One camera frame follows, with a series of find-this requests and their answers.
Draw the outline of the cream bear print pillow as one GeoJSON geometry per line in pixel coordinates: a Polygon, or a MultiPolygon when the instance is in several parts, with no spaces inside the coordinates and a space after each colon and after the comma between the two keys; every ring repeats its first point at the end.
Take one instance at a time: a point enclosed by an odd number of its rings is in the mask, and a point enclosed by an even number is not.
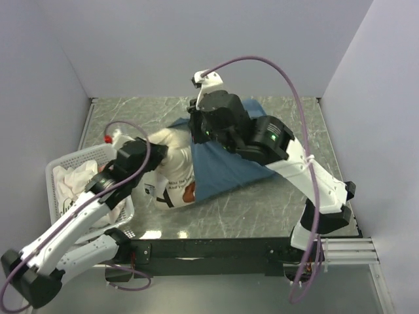
{"type": "Polygon", "coordinates": [[[175,209],[196,201],[191,135],[186,125],[163,128],[149,136],[151,143],[166,145],[163,161],[144,175],[144,191],[153,198],[156,208],[175,209]]]}

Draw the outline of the blue fabric pillowcase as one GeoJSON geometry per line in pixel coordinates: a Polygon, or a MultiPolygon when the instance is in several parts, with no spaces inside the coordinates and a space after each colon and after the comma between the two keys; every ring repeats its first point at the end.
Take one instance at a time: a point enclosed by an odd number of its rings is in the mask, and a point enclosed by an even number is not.
{"type": "MultiPolygon", "coordinates": [[[[188,121],[179,118],[169,127],[184,124],[188,129],[188,121]]],[[[227,152],[219,143],[194,144],[191,137],[191,152],[196,183],[195,202],[275,176],[265,166],[227,152]]]]}

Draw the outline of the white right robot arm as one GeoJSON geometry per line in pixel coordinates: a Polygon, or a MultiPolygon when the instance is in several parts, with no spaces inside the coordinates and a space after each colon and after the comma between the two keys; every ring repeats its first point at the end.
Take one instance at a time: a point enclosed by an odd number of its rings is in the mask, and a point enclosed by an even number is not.
{"type": "Polygon", "coordinates": [[[187,112],[198,198],[273,174],[288,180],[306,197],[287,245],[296,261],[310,254],[312,236],[348,225],[352,212],[346,203],[354,197],[355,184],[324,169],[279,118],[256,115],[224,90],[190,100],[187,112]]]}

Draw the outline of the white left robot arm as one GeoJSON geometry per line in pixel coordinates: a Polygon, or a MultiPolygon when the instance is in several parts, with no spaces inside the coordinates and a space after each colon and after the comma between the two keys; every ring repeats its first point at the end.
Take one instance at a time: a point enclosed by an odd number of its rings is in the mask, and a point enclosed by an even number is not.
{"type": "Polygon", "coordinates": [[[136,138],[117,150],[115,159],[94,175],[67,212],[35,241],[1,256],[6,285],[34,309],[52,301],[65,283],[106,261],[122,263],[131,254],[130,240],[112,227],[95,240],[72,249],[100,218],[130,196],[142,176],[155,170],[167,155],[166,145],[136,138]]]}

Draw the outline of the white plastic laundry basket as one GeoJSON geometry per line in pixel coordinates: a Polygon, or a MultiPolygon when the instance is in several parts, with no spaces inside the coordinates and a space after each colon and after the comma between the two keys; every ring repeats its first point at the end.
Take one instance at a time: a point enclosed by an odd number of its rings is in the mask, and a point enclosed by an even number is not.
{"type": "MultiPolygon", "coordinates": [[[[116,155],[117,151],[111,145],[102,144],[65,155],[47,165],[46,187],[52,224],[77,201],[88,181],[115,159],[116,155]]],[[[128,196],[111,214],[95,222],[76,243],[81,244],[98,237],[108,228],[122,226],[133,216],[134,205],[128,196]]]]}

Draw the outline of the white printed cloth in basket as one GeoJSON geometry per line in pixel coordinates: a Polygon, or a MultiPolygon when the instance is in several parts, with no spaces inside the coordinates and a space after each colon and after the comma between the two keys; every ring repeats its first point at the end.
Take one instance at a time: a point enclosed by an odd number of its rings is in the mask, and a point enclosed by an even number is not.
{"type": "MultiPolygon", "coordinates": [[[[88,160],[79,167],[69,167],[65,169],[62,166],[56,166],[53,169],[56,199],[58,202],[58,217],[60,218],[84,191],[89,180],[99,172],[104,170],[105,166],[98,166],[94,160],[88,160]]],[[[101,217],[95,222],[93,228],[104,228],[114,224],[119,218],[126,206],[126,199],[122,200],[109,214],[101,217]]]]}

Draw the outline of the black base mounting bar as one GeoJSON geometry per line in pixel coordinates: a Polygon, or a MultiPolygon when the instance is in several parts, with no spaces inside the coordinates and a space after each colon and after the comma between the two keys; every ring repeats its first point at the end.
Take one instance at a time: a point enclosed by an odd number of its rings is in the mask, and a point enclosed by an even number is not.
{"type": "Polygon", "coordinates": [[[296,268],[304,252],[287,237],[224,239],[133,239],[125,252],[105,263],[134,265],[152,277],[176,275],[283,276],[286,264],[296,268]]]}

